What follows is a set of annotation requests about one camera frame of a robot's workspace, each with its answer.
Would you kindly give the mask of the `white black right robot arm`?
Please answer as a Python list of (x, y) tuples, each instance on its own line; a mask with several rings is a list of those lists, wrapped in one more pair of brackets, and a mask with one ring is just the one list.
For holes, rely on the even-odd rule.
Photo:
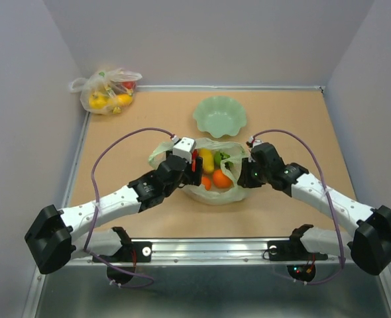
[(297, 199), (337, 221), (340, 230), (323, 230), (302, 225), (286, 240), (268, 249), (271, 261), (325, 260), (344, 256), (367, 274), (377, 276), (391, 263), (391, 209), (373, 208), (323, 185), (306, 168), (285, 164), (275, 147), (260, 140), (248, 143), (249, 157), (243, 158), (238, 185), (272, 189)]

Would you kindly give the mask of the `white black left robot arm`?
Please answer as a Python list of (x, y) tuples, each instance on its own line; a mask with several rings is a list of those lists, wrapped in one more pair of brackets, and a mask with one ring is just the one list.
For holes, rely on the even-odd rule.
[(160, 205), (180, 186), (198, 186), (202, 164), (200, 156), (186, 160), (168, 152), (157, 169), (99, 200), (63, 209), (54, 205), (41, 209), (25, 234), (40, 273), (51, 274), (75, 258), (94, 228)]

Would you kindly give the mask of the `green avocado print plastic bag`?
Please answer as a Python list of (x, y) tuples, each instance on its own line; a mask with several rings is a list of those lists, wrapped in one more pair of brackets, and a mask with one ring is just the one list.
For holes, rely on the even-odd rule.
[(230, 155), (230, 158), (221, 162), (220, 168), (215, 166), (215, 170), (222, 170), (222, 172), (232, 180), (233, 185), (228, 189), (216, 188), (213, 184), (212, 174), (208, 175), (203, 172), (202, 176), (207, 176), (212, 182), (210, 191), (207, 191), (202, 184), (199, 186), (186, 185), (183, 187), (182, 191), (192, 199), (210, 205), (224, 205), (241, 201), (246, 198), (249, 194), (248, 189), (244, 189), (237, 185), (241, 173), (242, 159), (247, 157), (247, 152), (243, 146), (238, 142), (221, 142), (209, 138), (198, 138), (195, 141), (198, 153), (199, 149), (206, 148), (212, 151), (213, 155), (218, 150)]

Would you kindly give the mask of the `orange fruit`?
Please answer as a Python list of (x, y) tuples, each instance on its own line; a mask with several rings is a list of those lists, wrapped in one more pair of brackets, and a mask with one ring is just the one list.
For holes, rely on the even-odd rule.
[(233, 185), (233, 182), (228, 178), (222, 170), (215, 170), (212, 174), (213, 184), (219, 189), (228, 189)]
[(201, 184), (204, 186), (204, 188), (207, 191), (211, 190), (212, 182), (207, 176), (202, 176), (201, 177)]

